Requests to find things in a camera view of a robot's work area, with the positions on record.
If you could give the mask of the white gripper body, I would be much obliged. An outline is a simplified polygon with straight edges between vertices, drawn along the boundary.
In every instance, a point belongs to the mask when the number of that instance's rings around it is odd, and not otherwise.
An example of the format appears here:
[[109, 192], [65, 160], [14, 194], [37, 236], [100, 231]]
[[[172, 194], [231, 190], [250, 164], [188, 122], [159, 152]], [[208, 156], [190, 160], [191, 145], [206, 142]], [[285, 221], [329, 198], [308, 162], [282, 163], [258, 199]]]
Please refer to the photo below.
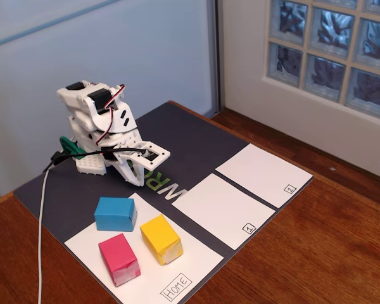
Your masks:
[[137, 129], [129, 132], [107, 134], [102, 138], [98, 136], [96, 151], [101, 151], [94, 156], [95, 167], [112, 167], [109, 161], [132, 160], [143, 166], [140, 162], [143, 152], [132, 149], [143, 148], [143, 141]]

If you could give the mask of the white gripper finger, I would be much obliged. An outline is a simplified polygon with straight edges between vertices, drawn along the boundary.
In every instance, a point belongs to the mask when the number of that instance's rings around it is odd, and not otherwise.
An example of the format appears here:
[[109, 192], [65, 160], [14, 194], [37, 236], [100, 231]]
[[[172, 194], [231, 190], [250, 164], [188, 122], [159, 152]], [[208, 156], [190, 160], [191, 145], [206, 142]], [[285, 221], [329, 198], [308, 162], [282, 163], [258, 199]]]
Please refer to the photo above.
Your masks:
[[143, 187], [144, 167], [132, 160], [128, 160], [128, 165], [130, 168], [128, 181], [135, 186]]
[[130, 166], [127, 160], [109, 161], [109, 165], [114, 167], [126, 182], [140, 186], [140, 168], [137, 165]]

